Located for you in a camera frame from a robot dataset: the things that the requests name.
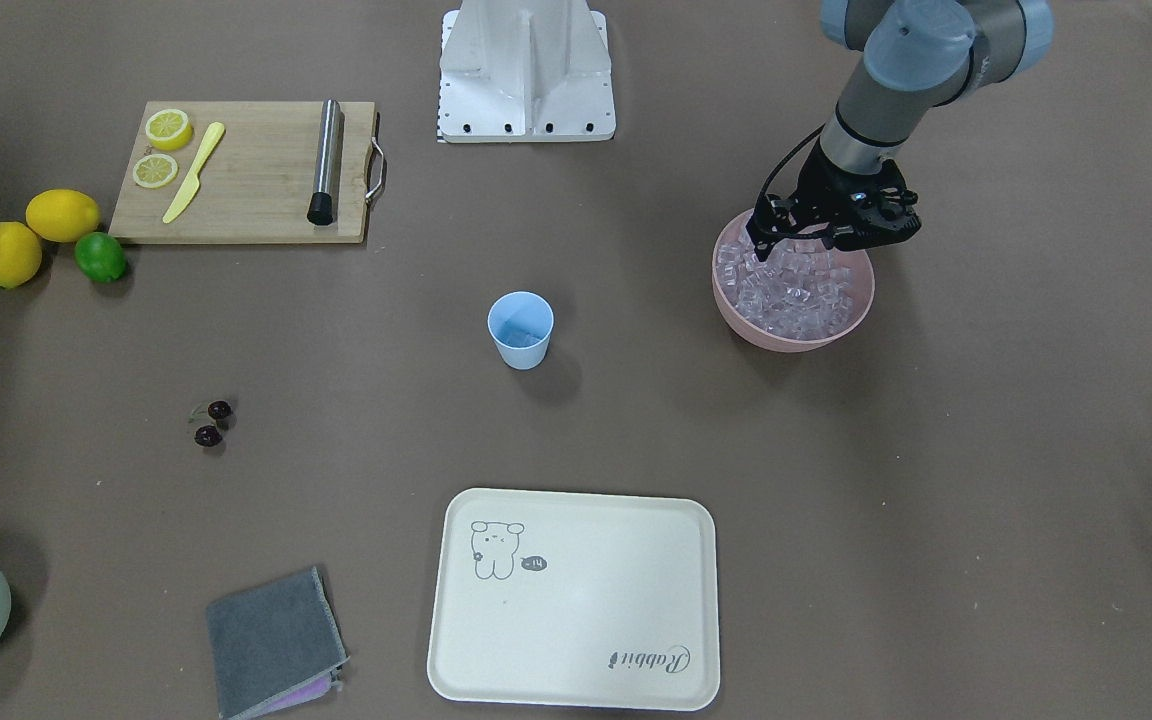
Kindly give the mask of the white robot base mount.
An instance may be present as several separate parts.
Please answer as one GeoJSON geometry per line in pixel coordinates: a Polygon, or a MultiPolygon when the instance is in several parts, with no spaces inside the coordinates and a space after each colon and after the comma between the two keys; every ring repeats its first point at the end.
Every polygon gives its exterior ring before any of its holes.
{"type": "Polygon", "coordinates": [[[438,141],[616,135],[608,23],[585,1],[463,1],[440,28],[438,141]]]}

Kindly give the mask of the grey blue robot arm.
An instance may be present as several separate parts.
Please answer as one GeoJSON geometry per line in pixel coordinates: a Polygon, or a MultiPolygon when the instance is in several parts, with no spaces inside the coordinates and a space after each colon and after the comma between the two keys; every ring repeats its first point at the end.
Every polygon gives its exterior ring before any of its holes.
{"type": "Polygon", "coordinates": [[[823,33],[861,61],[806,156],[794,192],[763,185],[748,219],[756,258],[817,240],[867,251],[914,237],[918,196],[895,160],[929,109],[1032,68],[1053,41],[1046,1],[824,1],[823,33]]]}

